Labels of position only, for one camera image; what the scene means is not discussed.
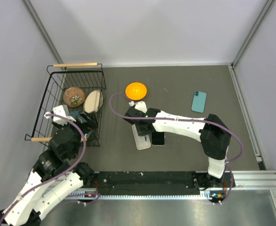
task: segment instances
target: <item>wire basket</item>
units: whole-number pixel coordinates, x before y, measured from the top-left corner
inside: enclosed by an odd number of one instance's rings
[[[57,70],[58,68],[61,70],[53,72],[50,71],[54,69]],[[32,134],[26,134],[25,140],[38,141],[43,145],[48,146],[49,144],[47,139],[54,134],[57,128],[52,125],[52,120],[48,120],[44,117],[44,114],[46,112],[51,112],[53,107],[65,104],[63,96],[68,88],[79,87],[84,91],[86,97],[94,90],[100,90],[100,93],[103,96],[103,98],[99,99],[98,111],[94,113],[98,123],[98,128],[92,131],[87,141],[87,146],[100,146],[99,134],[103,115],[103,108],[101,105],[104,102],[106,89],[106,81],[102,64],[83,63],[50,65],[47,67],[47,72],[50,76],[42,97]],[[68,110],[69,113],[72,111],[83,111],[83,104],[78,107],[68,107]]]

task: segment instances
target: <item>orange bowl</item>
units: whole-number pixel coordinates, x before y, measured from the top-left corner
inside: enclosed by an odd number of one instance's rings
[[[131,100],[141,100],[146,96],[146,86],[140,82],[133,82],[125,89],[125,94]]]

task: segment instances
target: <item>blue object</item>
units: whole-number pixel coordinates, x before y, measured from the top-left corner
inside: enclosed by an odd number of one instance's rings
[[[206,93],[196,91],[194,95],[193,104],[191,105],[191,110],[194,112],[203,113],[206,101]]]

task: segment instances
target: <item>wall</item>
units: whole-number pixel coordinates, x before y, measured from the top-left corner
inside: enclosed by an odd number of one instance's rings
[[[276,2],[237,68],[265,162],[276,169]]]
[[[41,153],[41,145],[24,136],[33,129],[46,66],[54,62],[22,1],[0,1],[0,210],[11,204]]]
[[[231,63],[266,0],[31,0],[64,62]]]

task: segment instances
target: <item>brown bowl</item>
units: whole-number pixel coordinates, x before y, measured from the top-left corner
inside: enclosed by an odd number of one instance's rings
[[[68,88],[63,96],[64,103],[68,107],[78,107],[85,102],[86,95],[85,92],[78,87]]]

